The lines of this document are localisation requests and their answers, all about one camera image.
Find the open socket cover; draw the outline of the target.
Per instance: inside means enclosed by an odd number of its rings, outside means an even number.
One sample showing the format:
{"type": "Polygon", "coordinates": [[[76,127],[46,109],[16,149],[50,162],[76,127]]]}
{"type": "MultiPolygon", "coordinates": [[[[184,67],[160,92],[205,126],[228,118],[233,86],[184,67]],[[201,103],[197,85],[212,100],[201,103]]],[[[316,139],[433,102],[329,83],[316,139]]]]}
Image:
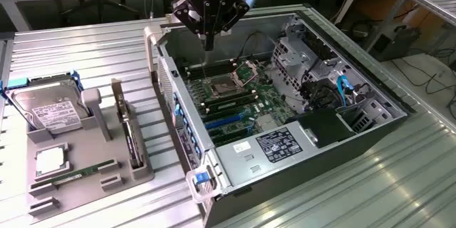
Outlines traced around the open socket cover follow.
{"type": "Polygon", "coordinates": [[[230,73],[230,78],[237,86],[244,87],[257,75],[256,65],[250,61],[244,61],[230,73]]]}

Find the black RAM slot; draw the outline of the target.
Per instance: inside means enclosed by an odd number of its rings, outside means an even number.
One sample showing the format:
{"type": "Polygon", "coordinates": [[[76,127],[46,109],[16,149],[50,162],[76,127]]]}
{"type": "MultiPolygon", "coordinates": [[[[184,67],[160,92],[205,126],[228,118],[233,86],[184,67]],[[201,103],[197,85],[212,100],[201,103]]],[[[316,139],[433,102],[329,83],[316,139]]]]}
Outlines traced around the black RAM slot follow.
{"type": "Polygon", "coordinates": [[[206,65],[204,67],[193,67],[185,69],[185,75],[188,80],[198,80],[205,77],[217,76],[233,71],[233,65],[229,62],[220,64],[206,65]]]}

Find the metal disk bay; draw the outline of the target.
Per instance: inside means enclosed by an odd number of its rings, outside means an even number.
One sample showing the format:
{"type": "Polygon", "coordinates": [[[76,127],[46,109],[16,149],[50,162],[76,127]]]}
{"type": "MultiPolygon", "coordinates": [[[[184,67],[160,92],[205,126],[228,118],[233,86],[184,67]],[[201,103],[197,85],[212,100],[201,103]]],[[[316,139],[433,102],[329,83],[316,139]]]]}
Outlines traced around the metal disk bay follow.
{"type": "Polygon", "coordinates": [[[302,19],[285,24],[270,62],[273,71],[269,77],[276,87],[297,90],[304,82],[336,87],[342,56],[302,19]]]}

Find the CPU socket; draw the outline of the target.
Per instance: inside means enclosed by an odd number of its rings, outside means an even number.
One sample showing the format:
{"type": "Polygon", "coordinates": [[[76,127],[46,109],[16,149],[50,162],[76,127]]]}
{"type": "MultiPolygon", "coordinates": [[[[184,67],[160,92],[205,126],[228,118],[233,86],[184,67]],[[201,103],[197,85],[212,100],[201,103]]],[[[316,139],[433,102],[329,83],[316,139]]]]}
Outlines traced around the CPU socket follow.
{"type": "Polygon", "coordinates": [[[212,78],[210,89],[214,96],[225,96],[242,91],[229,76],[212,78]]]}

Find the installed RAM stick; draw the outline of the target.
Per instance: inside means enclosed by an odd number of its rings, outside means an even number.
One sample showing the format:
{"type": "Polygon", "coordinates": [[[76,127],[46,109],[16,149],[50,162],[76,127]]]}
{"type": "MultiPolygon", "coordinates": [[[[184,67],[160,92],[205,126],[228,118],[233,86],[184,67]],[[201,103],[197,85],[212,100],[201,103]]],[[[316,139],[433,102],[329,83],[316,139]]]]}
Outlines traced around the installed RAM stick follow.
{"type": "Polygon", "coordinates": [[[253,93],[240,93],[229,97],[212,100],[204,103],[205,114],[217,113],[226,109],[244,106],[256,102],[258,96],[253,93]]]}

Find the green motherboard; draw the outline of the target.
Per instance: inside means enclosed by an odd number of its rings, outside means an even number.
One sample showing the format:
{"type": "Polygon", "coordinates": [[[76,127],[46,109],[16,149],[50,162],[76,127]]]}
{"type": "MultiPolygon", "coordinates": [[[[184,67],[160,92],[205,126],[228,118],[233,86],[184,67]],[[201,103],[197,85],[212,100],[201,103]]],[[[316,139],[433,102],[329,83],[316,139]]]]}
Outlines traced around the green motherboard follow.
{"type": "MultiPolygon", "coordinates": [[[[212,121],[217,121],[222,118],[226,118],[240,113],[244,114],[244,117],[240,121],[229,123],[213,129],[205,129],[210,139],[214,138],[216,136],[220,136],[224,133],[236,131],[246,127],[250,127],[250,133],[245,137],[252,136],[257,133],[261,133],[262,131],[256,126],[256,119],[261,115],[272,114],[276,120],[282,125],[285,123],[285,120],[296,114],[296,112],[292,110],[288,103],[285,102],[286,96],[280,94],[280,92],[274,88],[273,81],[269,77],[269,74],[273,71],[273,66],[269,63],[269,61],[264,61],[264,60],[245,60],[245,61],[250,61],[256,65],[258,75],[252,80],[252,82],[249,82],[246,86],[244,87],[238,86],[242,89],[241,92],[230,94],[230,95],[225,95],[225,96],[213,95],[212,89],[210,89],[210,79],[216,77],[221,77],[221,76],[230,77],[232,72],[190,81],[186,79],[185,69],[192,68],[192,67],[186,67],[184,69],[185,88],[188,90],[190,99],[193,100],[196,112],[201,118],[204,128],[205,128],[205,124],[208,124],[212,121]],[[205,114],[205,111],[204,111],[205,102],[229,97],[240,93],[257,94],[258,98],[256,102],[246,104],[244,106],[240,106],[240,107],[226,109],[217,113],[205,114]]],[[[234,70],[244,61],[236,62],[233,59],[230,59],[220,63],[224,63],[224,62],[232,63],[233,70],[234,70]]],[[[217,145],[214,144],[214,146],[222,146],[240,139],[242,138],[236,138],[232,141],[226,141],[224,144],[217,144],[217,145]]]]}

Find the blue expansion slot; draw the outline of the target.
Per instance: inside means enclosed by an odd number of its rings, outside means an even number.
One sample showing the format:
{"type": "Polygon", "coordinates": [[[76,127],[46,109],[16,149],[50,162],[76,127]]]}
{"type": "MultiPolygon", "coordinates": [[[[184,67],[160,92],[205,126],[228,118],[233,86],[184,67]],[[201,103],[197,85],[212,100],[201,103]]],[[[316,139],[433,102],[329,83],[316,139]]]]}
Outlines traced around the blue expansion slot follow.
{"type": "Polygon", "coordinates": [[[217,128],[217,127],[220,127],[220,126],[222,126],[222,125],[226,125],[226,124],[229,124],[229,123],[233,123],[233,122],[240,121],[240,120],[242,119],[242,117],[244,117],[244,114],[240,113],[240,114],[236,114],[236,115],[229,116],[229,117],[226,117],[226,118],[222,118],[222,119],[220,119],[220,120],[217,120],[217,121],[212,121],[212,122],[209,122],[208,124],[205,124],[205,128],[206,128],[206,129],[217,128]]]}

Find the silver chipset heatsink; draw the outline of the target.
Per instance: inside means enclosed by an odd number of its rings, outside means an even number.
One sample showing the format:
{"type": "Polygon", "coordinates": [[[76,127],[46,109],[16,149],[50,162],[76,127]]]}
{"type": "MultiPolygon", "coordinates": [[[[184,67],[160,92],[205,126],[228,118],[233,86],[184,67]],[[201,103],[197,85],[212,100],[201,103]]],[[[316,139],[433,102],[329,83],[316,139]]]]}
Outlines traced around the silver chipset heatsink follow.
{"type": "Polygon", "coordinates": [[[281,124],[272,114],[265,114],[256,119],[256,126],[261,131],[268,131],[281,126],[281,124]]]}

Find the black expansion slot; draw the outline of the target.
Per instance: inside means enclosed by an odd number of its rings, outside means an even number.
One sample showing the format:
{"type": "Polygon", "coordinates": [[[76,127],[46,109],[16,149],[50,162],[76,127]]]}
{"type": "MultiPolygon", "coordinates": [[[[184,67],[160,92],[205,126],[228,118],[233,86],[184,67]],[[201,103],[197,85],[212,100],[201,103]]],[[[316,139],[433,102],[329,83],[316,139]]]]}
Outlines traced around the black expansion slot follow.
{"type": "Polygon", "coordinates": [[[232,141],[236,138],[244,138],[250,133],[250,127],[238,129],[236,131],[228,132],[212,138],[212,142],[217,144],[224,144],[226,141],[232,141]]]}

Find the black box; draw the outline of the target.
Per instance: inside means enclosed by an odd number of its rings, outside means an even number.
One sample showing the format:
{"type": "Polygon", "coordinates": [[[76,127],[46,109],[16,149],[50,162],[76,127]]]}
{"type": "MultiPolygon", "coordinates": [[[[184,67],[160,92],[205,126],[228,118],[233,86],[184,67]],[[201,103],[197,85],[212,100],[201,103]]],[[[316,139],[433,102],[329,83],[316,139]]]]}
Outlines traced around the black box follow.
{"type": "Polygon", "coordinates": [[[389,26],[386,32],[381,33],[369,53],[378,62],[398,59],[405,56],[420,36],[418,28],[408,28],[406,25],[389,26]]]}

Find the graphics card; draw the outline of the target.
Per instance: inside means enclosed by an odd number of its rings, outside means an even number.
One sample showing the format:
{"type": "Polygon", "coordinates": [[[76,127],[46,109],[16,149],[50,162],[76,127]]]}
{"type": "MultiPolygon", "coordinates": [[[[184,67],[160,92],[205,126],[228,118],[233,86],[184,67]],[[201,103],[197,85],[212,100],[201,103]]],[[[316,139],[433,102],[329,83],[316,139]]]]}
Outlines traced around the graphics card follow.
{"type": "Polygon", "coordinates": [[[144,166],[142,156],[138,149],[137,139],[134,136],[133,130],[133,116],[129,109],[128,102],[125,100],[121,88],[121,81],[116,78],[110,79],[110,88],[113,92],[113,97],[116,101],[116,108],[117,108],[117,117],[122,127],[125,141],[126,141],[126,148],[128,148],[128,155],[129,155],[129,163],[132,169],[137,169],[144,166]]]}

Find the black plastic air shroud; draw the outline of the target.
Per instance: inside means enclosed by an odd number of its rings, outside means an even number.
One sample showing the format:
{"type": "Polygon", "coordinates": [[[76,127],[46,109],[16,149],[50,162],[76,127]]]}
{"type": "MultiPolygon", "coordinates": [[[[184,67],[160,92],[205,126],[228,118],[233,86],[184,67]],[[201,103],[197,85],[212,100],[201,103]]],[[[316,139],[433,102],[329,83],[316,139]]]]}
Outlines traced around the black plastic air shroud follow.
{"type": "Polygon", "coordinates": [[[334,109],[321,108],[293,116],[304,129],[309,129],[316,137],[317,148],[342,141],[356,133],[349,129],[334,109]]]}

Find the hard disk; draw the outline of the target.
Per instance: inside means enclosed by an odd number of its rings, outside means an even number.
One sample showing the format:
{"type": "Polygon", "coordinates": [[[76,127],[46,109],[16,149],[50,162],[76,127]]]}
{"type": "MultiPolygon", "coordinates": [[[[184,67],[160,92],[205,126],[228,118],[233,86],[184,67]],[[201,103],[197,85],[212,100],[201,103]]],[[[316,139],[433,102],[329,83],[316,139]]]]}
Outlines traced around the hard disk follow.
{"type": "Polygon", "coordinates": [[[81,128],[81,120],[90,116],[72,80],[8,90],[6,97],[30,128],[53,135],[81,128]]]}

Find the blue disk caddy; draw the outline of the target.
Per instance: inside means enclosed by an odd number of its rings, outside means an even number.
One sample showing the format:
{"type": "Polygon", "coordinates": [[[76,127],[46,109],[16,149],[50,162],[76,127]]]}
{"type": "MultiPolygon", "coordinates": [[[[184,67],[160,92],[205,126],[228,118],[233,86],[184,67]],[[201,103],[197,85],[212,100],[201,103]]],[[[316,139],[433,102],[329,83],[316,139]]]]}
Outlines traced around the blue disk caddy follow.
{"type": "Polygon", "coordinates": [[[29,78],[29,77],[17,78],[17,79],[9,80],[5,86],[2,85],[2,81],[0,80],[0,96],[6,100],[8,90],[46,84],[50,82],[60,82],[64,80],[72,80],[73,82],[76,82],[77,90],[78,91],[84,90],[84,87],[80,82],[80,75],[74,70],[70,70],[66,73],[61,73],[61,74],[52,75],[52,76],[37,77],[37,78],[29,78]]]}

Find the silver power supply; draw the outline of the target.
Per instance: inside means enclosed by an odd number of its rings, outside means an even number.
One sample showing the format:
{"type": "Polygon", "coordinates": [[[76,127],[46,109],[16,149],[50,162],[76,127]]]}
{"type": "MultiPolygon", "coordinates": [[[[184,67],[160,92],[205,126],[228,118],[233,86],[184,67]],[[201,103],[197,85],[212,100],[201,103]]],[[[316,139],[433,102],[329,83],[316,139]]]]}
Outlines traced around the silver power supply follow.
{"type": "Polygon", "coordinates": [[[224,173],[234,188],[298,164],[318,152],[317,137],[298,122],[216,148],[224,173]]]}

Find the metal slat side table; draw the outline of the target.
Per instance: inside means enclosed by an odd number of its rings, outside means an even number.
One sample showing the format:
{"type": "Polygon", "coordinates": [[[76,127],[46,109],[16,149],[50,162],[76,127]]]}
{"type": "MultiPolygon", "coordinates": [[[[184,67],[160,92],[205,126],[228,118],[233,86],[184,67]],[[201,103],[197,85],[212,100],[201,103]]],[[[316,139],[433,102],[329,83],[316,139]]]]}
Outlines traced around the metal slat side table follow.
{"type": "MultiPolygon", "coordinates": [[[[388,14],[392,20],[393,15],[398,12],[402,3],[406,0],[397,0],[388,14]]],[[[410,0],[417,7],[425,8],[432,14],[438,16],[448,24],[456,28],[456,0],[410,0]]]]}

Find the grey parts rack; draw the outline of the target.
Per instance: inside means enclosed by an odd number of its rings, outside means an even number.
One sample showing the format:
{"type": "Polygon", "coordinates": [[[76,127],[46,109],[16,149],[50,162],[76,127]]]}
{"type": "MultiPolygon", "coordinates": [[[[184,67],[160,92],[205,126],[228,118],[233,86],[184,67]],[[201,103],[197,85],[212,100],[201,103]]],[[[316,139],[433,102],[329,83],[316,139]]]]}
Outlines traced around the grey parts rack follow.
{"type": "Polygon", "coordinates": [[[97,89],[81,93],[85,106],[94,114],[81,120],[81,128],[53,135],[48,130],[26,130],[26,213],[33,222],[40,222],[154,178],[146,147],[138,126],[134,107],[132,112],[133,130],[144,166],[132,169],[122,127],[117,117],[116,101],[113,107],[100,109],[97,89]],[[60,147],[64,149],[65,166],[38,175],[36,172],[37,152],[60,147]],[[117,160],[100,168],[100,172],[60,185],[46,184],[36,189],[29,186],[70,171],[80,170],[106,160],[117,160]]]}

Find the open PC case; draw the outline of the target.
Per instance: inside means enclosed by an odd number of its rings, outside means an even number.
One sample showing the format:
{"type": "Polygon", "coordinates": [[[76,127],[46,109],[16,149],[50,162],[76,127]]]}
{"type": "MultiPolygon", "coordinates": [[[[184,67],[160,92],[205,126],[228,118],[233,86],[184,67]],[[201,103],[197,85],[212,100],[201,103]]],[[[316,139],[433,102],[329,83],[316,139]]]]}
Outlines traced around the open PC case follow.
{"type": "MultiPolygon", "coordinates": [[[[360,155],[390,133],[413,110],[402,96],[386,85],[386,75],[376,61],[348,35],[309,6],[282,6],[254,11],[216,38],[213,51],[205,52],[184,25],[161,24],[144,29],[153,89],[158,97],[170,140],[184,169],[190,197],[202,214],[204,227],[212,227],[330,171],[360,155]],[[285,24],[302,19],[341,54],[336,87],[304,82],[297,90],[278,88],[297,114],[321,108],[334,109],[356,133],[322,148],[306,160],[258,181],[234,188],[229,182],[214,143],[204,128],[184,84],[184,69],[204,67],[233,59],[272,59],[285,24]],[[208,172],[210,180],[193,184],[193,175],[208,172]]],[[[294,122],[293,116],[285,124],[294,122]]]]}

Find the silver CPU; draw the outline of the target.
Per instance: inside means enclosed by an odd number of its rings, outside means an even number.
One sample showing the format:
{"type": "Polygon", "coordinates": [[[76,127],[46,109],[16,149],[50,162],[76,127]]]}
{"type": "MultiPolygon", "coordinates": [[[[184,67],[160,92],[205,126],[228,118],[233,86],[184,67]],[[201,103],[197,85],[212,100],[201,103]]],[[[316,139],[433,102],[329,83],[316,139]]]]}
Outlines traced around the silver CPU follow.
{"type": "Polygon", "coordinates": [[[65,166],[64,149],[54,147],[37,152],[36,154],[36,172],[38,175],[61,169],[65,166]]]}

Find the green RAM stick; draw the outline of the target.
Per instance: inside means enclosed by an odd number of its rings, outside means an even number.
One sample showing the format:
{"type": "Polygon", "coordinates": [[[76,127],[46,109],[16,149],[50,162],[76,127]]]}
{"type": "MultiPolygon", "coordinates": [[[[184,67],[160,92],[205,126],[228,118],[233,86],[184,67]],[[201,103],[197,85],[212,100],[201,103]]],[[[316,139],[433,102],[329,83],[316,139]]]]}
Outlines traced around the green RAM stick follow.
{"type": "Polygon", "coordinates": [[[58,175],[48,180],[42,180],[37,183],[33,183],[30,184],[29,188],[30,189],[36,189],[38,188],[40,186],[44,186],[46,184],[52,184],[52,185],[60,185],[60,184],[64,184],[66,182],[70,182],[73,180],[77,180],[82,177],[86,177],[86,176],[90,176],[96,173],[100,172],[100,168],[109,165],[109,164],[116,164],[117,163],[117,160],[114,159],[110,159],[110,160],[106,160],[98,164],[94,164],[89,167],[85,167],[80,170],[76,170],[76,171],[70,171],[69,173],[66,174],[62,174],[62,175],[58,175]]]}

